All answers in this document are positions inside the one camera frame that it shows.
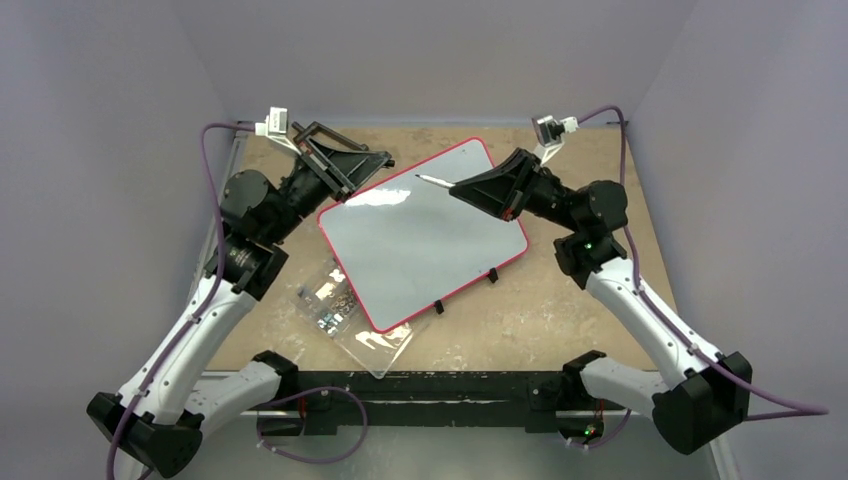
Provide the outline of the white black marker pen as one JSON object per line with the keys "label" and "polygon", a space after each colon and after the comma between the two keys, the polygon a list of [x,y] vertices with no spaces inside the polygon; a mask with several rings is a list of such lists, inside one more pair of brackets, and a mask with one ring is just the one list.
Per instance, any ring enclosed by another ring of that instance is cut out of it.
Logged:
{"label": "white black marker pen", "polygon": [[450,189],[454,186],[454,183],[430,175],[416,174],[415,177],[429,184],[436,185],[444,189]]}

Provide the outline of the pink framed whiteboard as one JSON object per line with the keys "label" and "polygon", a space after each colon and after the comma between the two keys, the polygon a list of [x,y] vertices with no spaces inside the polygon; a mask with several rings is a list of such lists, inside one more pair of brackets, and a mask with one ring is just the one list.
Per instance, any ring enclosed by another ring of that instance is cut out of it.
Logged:
{"label": "pink framed whiteboard", "polygon": [[519,221],[492,218],[425,180],[455,182],[494,164],[471,137],[318,214],[374,331],[393,330],[525,254]]}

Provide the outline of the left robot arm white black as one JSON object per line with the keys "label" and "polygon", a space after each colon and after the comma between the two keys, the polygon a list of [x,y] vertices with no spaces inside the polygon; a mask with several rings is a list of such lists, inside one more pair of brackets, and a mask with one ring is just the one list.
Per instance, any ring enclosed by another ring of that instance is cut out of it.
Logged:
{"label": "left robot arm white black", "polygon": [[197,382],[237,324],[266,295],[284,264],[285,239],[327,200],[343,202],[394,159],[320,123],[267,119],[257,136],[292,156],[289,174],[233,174],[212,191],[216,246],[185,310],[150,358],[116,392],[97,393],[86,412],[109,441],[109,479],[170,478],[203,440],[255,407],[307,410],[298,367],[264,351],[207,389]]}

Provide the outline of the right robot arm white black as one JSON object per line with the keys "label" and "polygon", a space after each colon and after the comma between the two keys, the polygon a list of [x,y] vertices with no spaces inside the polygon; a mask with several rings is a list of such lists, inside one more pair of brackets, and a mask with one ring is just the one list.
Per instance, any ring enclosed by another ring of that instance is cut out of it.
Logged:
{"label": "right robot arm white black", "polygon": [[510,222],[530,213],[568,230],[553,242],[561,272],[600,302],[653,361],[655,371],[623,365],[599,351],[566,363],[561,392],[576,407],[609,400],[649,418],[676,452],[689,455],[741,424],[752,366],[726,355],[655,298],[637,262],[615,239],[628,223],[625,188],[611,180],[565,186],[531,152],[451,183],[449,195]]}

